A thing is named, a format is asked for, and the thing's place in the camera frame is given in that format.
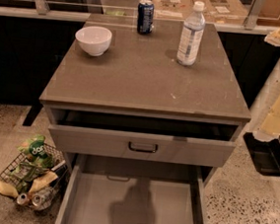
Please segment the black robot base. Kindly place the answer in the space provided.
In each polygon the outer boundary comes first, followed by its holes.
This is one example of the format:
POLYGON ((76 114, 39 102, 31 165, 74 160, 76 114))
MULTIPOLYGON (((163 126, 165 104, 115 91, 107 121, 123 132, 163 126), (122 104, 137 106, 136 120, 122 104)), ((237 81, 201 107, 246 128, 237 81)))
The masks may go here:
POLYGON ((263 176, 280 176, 280 141, 262 142, 251 132, 244 134, 244 140, 255 169, 263 176))

